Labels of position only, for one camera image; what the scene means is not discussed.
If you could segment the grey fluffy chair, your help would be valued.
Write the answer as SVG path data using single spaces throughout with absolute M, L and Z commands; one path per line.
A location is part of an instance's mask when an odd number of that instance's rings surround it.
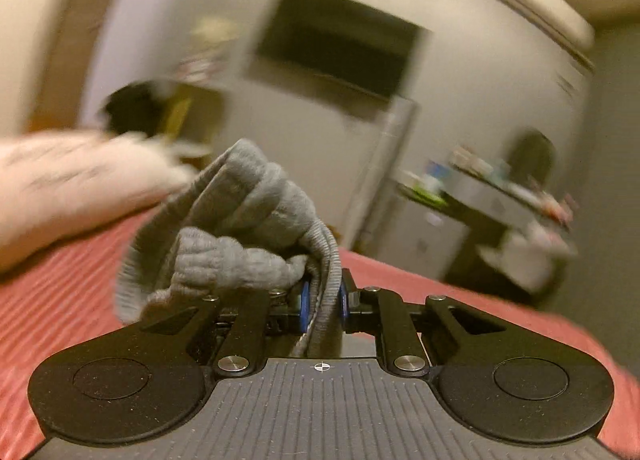
M 550 294 L 578 255 L 575 243 L 561 232 L 532 221 L 524 230 L 509 229 L 495 247 L 478 245 L 477 255 L 492 272 L 532 301 Z

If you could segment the pink white pillow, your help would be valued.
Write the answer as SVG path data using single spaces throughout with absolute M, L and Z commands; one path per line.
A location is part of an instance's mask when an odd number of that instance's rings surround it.
M 196 170 L 139 133 L 38 131 L 1 140 L 1 270 L 58 240 L 148 209 Z

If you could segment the round vanity mirror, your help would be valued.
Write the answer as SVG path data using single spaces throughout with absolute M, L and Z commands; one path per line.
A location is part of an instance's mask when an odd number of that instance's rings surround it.
M 506 156 L 511 183 L 543 186 L 551 175 L 556 151 L 551 140 L 537 129 L 527 129 L 516 138 Z

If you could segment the black bag on floor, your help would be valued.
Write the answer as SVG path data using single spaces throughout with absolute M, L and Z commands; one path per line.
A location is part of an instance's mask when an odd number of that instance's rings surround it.
M 106 127 L 112 133 L 135 131 L 153 137 L 160 129 L 164 102 L 152 82 L 132 82 L 110 94 L 103 111 Z

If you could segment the grey sweat pants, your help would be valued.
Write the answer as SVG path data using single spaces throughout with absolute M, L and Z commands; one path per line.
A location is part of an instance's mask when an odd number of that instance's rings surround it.
M 287 291 L 304 277 L 309 319 L 288 354 L 334 355 L 342 344 L 334 235 L 283 168 L 241 139 L 138 229 L 117 275 L 114 307 L 132 324 L 216 289 Z

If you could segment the grey vanity desk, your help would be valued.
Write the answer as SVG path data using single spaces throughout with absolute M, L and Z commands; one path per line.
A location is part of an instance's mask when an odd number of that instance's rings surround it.
M 561 232 L 570 239 L 567 227 L 544 212 L 533 193 L 510 183 L 491 183 L 460 167 L 451 167 L 444 180 L 445 195 L 458 220 L 470 227 L 468 237 L 445 278 L 470 284 L 482 273 L 492 272 L 477 255 L 478 245 L 495 247 L 509 229 L 524 230 L 532 221 Z

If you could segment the blue white canister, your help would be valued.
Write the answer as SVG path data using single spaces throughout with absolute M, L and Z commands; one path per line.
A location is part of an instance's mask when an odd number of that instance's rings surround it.
M 444 186 L 448 169 L 445 165 L 429 160 L 422 177 L 423 189 L 431 194 L 439 194 Z

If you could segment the white standing panel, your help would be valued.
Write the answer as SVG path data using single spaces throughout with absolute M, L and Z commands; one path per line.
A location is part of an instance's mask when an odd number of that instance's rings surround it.
M 368 156 L 349 203 L 341 242 L 345 249 L 351 249 L 357 242 L 376 198 L 392 175 L 417 108 L 415 101 L 405 97 L 395 96 L 390 102 L 378 141 Z

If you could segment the wooden room door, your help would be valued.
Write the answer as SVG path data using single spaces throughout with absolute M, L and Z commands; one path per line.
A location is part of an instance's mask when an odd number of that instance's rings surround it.
M 30 133 L 76 124 L 93 49 L 112 1 L 63 0 L 26 125 Z

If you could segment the white air conditioner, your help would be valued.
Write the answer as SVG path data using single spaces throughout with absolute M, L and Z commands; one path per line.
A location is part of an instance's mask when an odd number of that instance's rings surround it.
M 565 0 L 500 0 L 518 12 L 582 64 L 590 65 L 588 54 L 594 30 Z

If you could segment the grey small cabinet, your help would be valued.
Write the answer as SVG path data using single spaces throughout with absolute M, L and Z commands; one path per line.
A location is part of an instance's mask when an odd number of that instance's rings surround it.
M 468 237 L 470 227 L 446 207 L 429 206 L 390 180 L 376 198 L 355 251 L 382 263 L 442 280 Z

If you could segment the yellow leg side table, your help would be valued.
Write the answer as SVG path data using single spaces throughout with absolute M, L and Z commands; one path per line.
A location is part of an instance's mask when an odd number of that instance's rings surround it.
M 168 75 L 153 85 L 163 105 L 154 139 L 180 161 L 204 166 L 226 119 L 229 87 L 220 80 L 189 82 Z

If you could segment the cream flower bouquet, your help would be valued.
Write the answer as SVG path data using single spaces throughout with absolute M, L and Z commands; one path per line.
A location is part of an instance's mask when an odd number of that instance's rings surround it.
M 181 82 L 211 82 L 227 66 L 239 25 L 225 16 L 201 16 L 190 30 L 186 51 L 175 69 Z

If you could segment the red ribbed bed cover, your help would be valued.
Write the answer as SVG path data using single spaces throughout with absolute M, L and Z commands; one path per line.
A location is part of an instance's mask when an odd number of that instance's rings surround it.
M 98 231 L 61 241 L 1 277 L 1 455 L 21 459 L 42 440 L 27 400 L 32 371 L 59 350 L 118 329 L 113 287 L 122 254 L 148 218 L 142 212 Z M 602 443 L 628 459 L 639 455 L 639 382 L 589 332 L 552 313 L 472 293 L 344 251 L 360 287 L 378 285 L 420 303 L 443 294 L 556 339 L 597 358 L 614 381 L 613 407 Z

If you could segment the wall mounted black television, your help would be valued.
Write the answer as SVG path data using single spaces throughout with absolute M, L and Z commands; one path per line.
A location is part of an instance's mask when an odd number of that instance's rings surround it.
M 423 27 L 356 0 L 270 0 L 244 75 L 296 94 L 402 94 Z

